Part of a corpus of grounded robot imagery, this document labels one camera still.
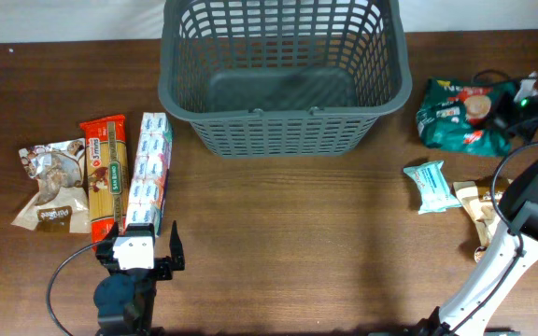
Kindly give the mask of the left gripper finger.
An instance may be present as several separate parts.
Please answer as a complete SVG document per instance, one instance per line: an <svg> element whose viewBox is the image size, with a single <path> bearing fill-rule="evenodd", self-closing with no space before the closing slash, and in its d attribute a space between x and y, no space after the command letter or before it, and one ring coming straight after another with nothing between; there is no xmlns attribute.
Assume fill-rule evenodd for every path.
<svg viewBox="0 0 538 336"><path fill-rule="evenodd" d="M119 236L119 223L114 222L111 228L108 230L105 237L102 239L101 246L104 246L105 248L111 248L116 239Z"/></svg>
<svg viewBox="0 0 538 336"><path fill-rule="evenodd" d="M170 248L172 259L184 259L183 244L179 237L178 230L177 230L177 222L175 220L172 222L169 248Z"/></svg>

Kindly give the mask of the Kleenex tissue multipack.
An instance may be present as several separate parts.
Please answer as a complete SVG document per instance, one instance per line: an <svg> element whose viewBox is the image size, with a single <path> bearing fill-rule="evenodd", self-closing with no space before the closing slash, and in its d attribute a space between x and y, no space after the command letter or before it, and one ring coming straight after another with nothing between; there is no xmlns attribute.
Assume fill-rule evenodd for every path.
<svg viewBox="0 0 538 336"><path fill-rule="evenodd" d="M125 225L152 224L159 235L163 222L173 129L165 113L144 113L130 184Z"/></svg>

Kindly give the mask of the brown white pastry bag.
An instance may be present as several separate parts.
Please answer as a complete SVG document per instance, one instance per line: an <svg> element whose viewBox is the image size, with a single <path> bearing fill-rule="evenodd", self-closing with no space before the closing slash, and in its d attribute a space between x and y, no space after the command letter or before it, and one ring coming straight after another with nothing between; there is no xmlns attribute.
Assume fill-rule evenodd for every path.
<svg viewBox="0 0 538 336"><path fill-rule="evenodd" d="M28 176L38 185L36 195L12 221L30 231L87 234L91 231L84 189L85 140L21 148Z"/></svg>

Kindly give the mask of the green coffee bag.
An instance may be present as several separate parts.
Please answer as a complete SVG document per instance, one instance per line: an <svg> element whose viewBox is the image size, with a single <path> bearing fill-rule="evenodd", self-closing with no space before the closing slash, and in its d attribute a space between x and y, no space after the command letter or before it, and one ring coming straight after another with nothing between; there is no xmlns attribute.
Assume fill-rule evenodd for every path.
<svg viewBox="0 0 538 336"><path fill-rule="evenodd" d="M502 132L486 127L485 121L505 95L516 93L510 83L475 86L432 77L416 113L419 138L428 148L503 157L511 149L510 141Z"/></svg>

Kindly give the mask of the beige snack bag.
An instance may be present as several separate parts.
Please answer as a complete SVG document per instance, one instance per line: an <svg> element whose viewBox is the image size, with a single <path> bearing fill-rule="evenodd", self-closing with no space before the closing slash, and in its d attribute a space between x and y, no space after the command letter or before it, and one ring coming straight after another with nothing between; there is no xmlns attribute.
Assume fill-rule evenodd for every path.
<svg viewBox="0 0 538 336"><path fill-rule="evenodd" d="M456 198L474 223L480 246L474 252L474 260L479 262L492 241L493 235L501 219L493 208L509 187L512 179L502 178L491 195L492 177L484 177L475 181L453 182Z"/></svg>

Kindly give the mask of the orange spaghetti packet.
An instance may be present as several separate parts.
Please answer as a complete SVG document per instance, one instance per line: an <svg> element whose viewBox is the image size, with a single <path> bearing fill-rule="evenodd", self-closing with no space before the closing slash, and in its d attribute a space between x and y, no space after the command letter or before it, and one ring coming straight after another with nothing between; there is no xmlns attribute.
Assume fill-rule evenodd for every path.
<svg viewBox="0 0 538 336"><path fill-rule="evenodd" d="M79 127L85 135L91 238L96 243L115 224L123 232L130 182L125 116L82 122Z"/></svg>

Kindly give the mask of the light teal snack packet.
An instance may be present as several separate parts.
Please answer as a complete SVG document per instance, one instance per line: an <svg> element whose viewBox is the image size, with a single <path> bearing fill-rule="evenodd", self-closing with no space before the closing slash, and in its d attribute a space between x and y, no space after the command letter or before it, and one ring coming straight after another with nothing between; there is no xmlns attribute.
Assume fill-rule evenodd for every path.
<svg viewBox="0 0 538 336"><path fill-rule="evenodd" d="M448 208L461 207L460 201L451 193L441 171L443 161L429 161L419 166L403 168L417 185L421 197L420 215L443 213Z"/></svg>

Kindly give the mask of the grey plastic basket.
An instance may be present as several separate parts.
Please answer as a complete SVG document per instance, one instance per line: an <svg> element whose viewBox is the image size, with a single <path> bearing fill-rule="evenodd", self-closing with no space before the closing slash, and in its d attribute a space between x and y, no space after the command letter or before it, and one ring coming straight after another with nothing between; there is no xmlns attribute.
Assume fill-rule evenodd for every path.
<svg viewBox="0 0 538 336"><path fill-rule="evenodd" d="M353 149L412 90L397 0L168 0L158 94L225 158Z"/></svg>

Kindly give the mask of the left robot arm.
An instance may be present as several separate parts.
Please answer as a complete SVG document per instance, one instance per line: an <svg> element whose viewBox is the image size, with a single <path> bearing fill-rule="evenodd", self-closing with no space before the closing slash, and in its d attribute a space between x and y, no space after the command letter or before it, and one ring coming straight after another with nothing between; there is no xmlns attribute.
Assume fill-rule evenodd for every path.
<svg viewBox="0 0 538 336"><path fill-rule="evenodd" d="M95 256L109 272L93 294L98 310L99 335L163 335L152 325L157 284L169 281L186 266L184 250L173 223L170 254L154 256L155 235L151 224L133 224L123 235L115 223L98 242Z"/></svg>

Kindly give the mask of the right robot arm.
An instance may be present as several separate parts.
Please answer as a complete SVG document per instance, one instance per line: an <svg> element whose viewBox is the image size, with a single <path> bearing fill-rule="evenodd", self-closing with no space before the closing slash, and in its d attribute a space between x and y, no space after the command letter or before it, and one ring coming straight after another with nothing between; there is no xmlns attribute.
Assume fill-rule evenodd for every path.
<svg viewBox="0 0 538 336"><path fill-rule="evenodd" d="M426 147L463 152L473 159L516 156L511 138L536 146L538 76L499 82L432 78L417 112L418 135ZM484 257L463 287L411 335L482 335L520 277L538 260L538 160L508 186L489 188L483 236Z"/></svg>

